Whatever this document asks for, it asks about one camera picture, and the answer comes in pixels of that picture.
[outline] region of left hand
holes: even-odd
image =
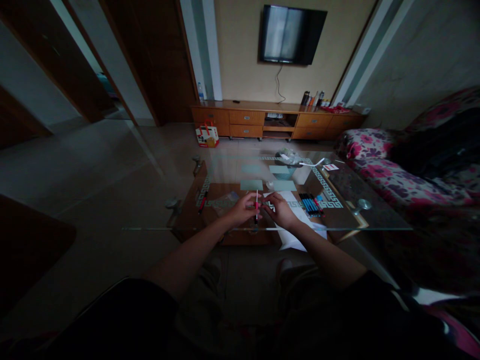
[[[255,209],[255,201],[252,201],[252,198],[255,198],[256,196],[257,194],[255,192],[249,192],[238,200],[237,203],[225,214],[224,218],[228,220],[230,229],[236,228],[260,212],[259,209]]]

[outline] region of forearm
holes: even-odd
[[[299,221],[289,231],[300,240],[318,268],[336,288],[347,288],[367,272],[365,266],[323,239],[304,222]]]
[[[217,219],[152,266],[142,277],[180,300],[209,253],[230,226],[226,217]]]

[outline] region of tv screen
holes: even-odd
[[[265,5],[259,60],[311,65],[326,17],[326,11]]]

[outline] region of glass tabletop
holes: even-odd
[[[312,166],[321,159],[321,164]],[[331,232],[412,229],[333,152],[292,153],[287,146],[277,150],[208,149],[199,150],[194,160],[188,160],[193,177],[186,195],[165,203],[172,211],[168,222],[164,227],[152,224],[142,230],[184,232],[183,236],[189,237],[225,214],[247,192],[257,190],[262,195],[280,192],[296,214],[301,211],[310,222],[325,225]],[[235,230],[283,230],[264,210],[261,214],[258,224],[249,220]]]

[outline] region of paper bag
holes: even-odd
[[[211,121],[205,121],[196,129],[196,138],[201,148],[216,148],[219,144],[219,133]]]

